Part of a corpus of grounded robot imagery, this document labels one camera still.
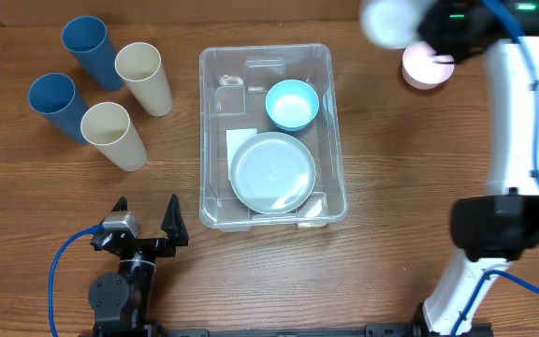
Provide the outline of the grey plate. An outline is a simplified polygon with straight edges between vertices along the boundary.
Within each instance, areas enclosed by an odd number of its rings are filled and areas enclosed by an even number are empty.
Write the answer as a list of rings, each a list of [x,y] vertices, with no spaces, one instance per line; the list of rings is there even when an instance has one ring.
[[[234,154],[228,177],[247,208],[264,214],[292,212],[311,195],[317,171],[310,150],[281,132],[260,133]]]

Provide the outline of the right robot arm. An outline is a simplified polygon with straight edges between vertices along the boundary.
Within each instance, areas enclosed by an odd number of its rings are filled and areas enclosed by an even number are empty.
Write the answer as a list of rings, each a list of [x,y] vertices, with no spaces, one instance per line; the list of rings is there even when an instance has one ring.
[[[539,245],[539,0],[437,1],[417,30],[455,64],[484,56],[492,149],[487,193],[454,203],[454,254],[410,332],[489,336],[491,326],[475,325],[473,315],[495,281]]]

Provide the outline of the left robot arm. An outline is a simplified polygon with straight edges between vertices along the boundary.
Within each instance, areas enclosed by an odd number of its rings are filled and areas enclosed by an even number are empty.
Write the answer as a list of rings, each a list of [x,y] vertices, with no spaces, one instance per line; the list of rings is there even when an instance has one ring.
[[[95,231],[91,245],[120,261],[116,272],[99,276],[90,286],[88,300],[95,313],[94,336],[164,336],[161,324],[148,317],[156,260],[176,255],[189,236],[182,219],[179,198],[168,203],[160,238],[141,238],[139,222],[121,197]]]

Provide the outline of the light blue bowl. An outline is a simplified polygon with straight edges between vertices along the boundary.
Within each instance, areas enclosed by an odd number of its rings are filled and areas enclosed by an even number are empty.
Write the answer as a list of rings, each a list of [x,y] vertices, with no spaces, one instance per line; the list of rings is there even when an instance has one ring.
[[[315,89],[305,81],[284,80],[273,85],[265,100],[270,119],[282,130],[299,131],[316,117],[320,107]]]

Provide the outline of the pink bowl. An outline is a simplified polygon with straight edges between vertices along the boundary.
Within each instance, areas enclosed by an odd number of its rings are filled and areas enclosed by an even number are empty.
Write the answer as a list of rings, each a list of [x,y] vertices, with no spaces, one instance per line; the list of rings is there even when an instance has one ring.
[[[438,55],[426,42],[407,47],[401,59],[401,74],[405,81],[419,90],[430,90],[446,82],[455,69],[450,55]]]

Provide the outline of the grey bowl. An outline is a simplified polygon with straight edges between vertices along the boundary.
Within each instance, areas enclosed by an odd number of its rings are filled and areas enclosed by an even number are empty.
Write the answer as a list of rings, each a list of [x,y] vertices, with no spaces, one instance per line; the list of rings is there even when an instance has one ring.
[[[359,24],[374,45],[404,49],[419,40],[417,28],[434,0],[362,0]]]

